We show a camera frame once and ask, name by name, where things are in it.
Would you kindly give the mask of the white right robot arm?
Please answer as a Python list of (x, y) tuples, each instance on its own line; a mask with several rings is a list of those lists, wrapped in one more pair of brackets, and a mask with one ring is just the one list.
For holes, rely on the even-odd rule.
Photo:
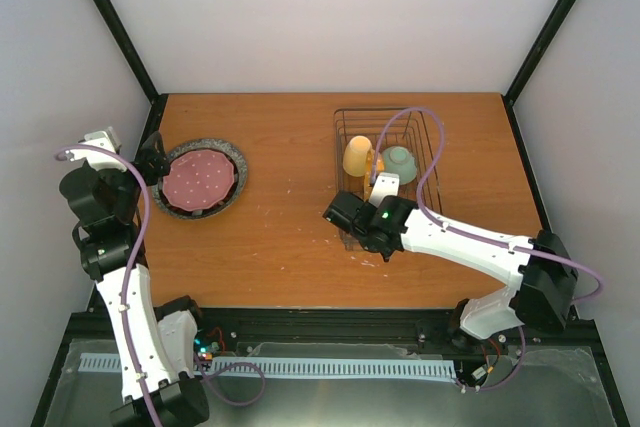
[(427, 254), (492, 277), (502, 288), (456, 308), (452, 330), (476, 340), (516, 327), (560, 334), (569, 319), (578, 270), (554, 233), (509, 236), (421, 210), (395, 195), (374, 205), (340, 191), (323, 214), (370, 252), (390, 260), (396, 252)]

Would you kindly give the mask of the yellow dotted scalloped plate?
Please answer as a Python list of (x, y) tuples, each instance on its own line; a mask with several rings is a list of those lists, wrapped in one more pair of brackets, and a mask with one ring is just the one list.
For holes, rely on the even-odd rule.
[(375, 176), (384, 171), (384, 161), (381, 156), (374, 158), (374, 150), (370, 149), (366, 156), (365, 161), (365, 175), (363, 177), (363, 198), (365, 201), (368, 201), (371, 197), (374, 184), (375, 184)]

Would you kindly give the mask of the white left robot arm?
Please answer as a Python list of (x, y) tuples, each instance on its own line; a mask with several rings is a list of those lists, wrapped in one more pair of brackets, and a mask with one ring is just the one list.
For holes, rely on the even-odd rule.
[(114, 426), (197, 426), (209, 417), (193, 349), (208, 325), (190, 297), (154, 308), (144, 236), (150, 223), (148, 185), (169, 171), (159, 133), (140, 162), (119, 154), (112, 128), (88, 133), (56, 159), (75, 164), (59, 184), (77, 224), (72, 238), (81, 266), (105, 304), (118, 348), (123, 404)]

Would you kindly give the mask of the mint green ceramic bowl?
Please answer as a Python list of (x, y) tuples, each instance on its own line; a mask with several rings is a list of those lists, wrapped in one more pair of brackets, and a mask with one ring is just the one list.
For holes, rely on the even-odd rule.
[(391, 146), (382, 153), (384, 171), (399, 176), (401, 185), (406, 185), (415, 180), (417, 166), (413, 154), (403, 146)]

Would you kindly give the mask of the yellow ceramic mug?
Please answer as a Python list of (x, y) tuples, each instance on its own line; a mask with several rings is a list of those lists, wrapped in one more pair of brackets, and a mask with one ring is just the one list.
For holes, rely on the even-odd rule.
[(373, 147), (367, 137), (358, 135), (347, 143), (343, 154), (342, 167), (352, 177), (364, 177), (371, 173)]

